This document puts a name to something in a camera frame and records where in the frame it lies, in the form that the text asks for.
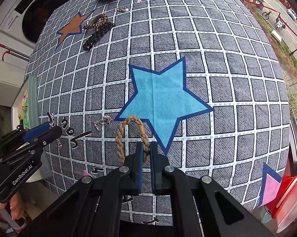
motorcycle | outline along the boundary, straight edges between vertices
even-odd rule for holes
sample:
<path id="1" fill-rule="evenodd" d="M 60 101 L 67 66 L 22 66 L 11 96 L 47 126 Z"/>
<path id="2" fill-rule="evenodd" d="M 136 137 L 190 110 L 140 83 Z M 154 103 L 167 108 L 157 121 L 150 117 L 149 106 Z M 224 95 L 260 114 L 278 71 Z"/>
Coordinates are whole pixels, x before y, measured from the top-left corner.
<path id="1" fill-rule="evenodd" d="M 282 20 L 277 17 L 276 18 L 276 29 L 285 29 L 286 28 L 286 25 L 282 22 Z"/>
<path id="2" fill-rule="evenodd" d="M 256 6 L 257 8 L 259 8 L 261 11 L 263 10 L 263 8 L 264 8 L 264 6 L 263 6 L 263 2 L 264 2 L 264 0 L 253 0 L 253 2 L 254 2 L 254 3 L 258 3 L 258 4 L 256 4 L 255 6 Z"/>

car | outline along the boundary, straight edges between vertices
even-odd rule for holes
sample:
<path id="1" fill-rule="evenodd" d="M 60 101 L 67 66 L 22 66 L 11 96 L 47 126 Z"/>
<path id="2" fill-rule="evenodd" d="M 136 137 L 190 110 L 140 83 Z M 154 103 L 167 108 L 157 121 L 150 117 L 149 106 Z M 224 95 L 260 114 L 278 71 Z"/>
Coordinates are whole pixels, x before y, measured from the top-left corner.
<path id="1" fill-rule="evenodd" d="M 288 9 L 287 13 L 293 19 L 293 21 L 295 21 L 297 19 L 297 15 L 295 14 L 295 12 L 294 12 L 294 10 L 292 8 Z"/>

red handle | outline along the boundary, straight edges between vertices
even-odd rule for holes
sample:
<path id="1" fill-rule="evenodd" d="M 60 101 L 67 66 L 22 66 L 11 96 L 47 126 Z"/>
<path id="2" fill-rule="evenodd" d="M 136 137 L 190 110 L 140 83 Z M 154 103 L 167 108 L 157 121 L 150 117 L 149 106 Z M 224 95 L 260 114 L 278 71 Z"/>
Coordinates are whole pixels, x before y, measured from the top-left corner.
<path id="1" fill-rule="evenodd" d="M 2 48 L 6 48 L 6 46 L 5 46 L 5 45 L 3 45 L 3 44 L 1 44 L 1 43 L 0 43 L 0 47 L 2 47 Z"/>
<path id="2" fill-rule="evenodd" d="M 5 56 L 6 53 L 10 54 L 10 50 L 7 50 L 7 51 L 4 52 L 4 54 L 1 57 L 2 61 L 4 61 L 4 56 Z"/>

blue star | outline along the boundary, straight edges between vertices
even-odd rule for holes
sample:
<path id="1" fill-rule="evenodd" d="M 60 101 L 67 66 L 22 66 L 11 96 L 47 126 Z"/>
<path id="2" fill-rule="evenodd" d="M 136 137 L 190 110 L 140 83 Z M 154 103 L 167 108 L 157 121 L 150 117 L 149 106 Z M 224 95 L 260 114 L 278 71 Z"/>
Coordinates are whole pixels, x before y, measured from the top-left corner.
<path id="1" fill-rule="evenodd" d="M 167 155 L 179 122 L 213 108 L 187 89 L 185 57 L 160 72 L 134 65 L 129 69 L 135 92 L 115 120 L 134 115 L 146 122 Z"/>

orange star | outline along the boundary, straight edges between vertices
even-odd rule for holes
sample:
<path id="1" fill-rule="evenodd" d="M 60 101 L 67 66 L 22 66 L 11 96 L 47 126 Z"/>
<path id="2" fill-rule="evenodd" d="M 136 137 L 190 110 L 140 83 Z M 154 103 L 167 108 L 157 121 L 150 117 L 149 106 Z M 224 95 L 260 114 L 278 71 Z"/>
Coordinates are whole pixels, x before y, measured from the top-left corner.
<path id="1" fill-rule="evenodd" d="M 81 23 L 86 18 L 88 18 L 91 13 L 92 11 L 84 15 L 81 15 L 80 12 L 78 12 L 69 23 L 67 23 L 64 27 L 62 27 L 59 31 L 57 31 L 56 34 L 61 35 L 58 39 L 57 47 L 64 41 L 64 39 L 67 36 L 81 34 L 82 33 Z"/>

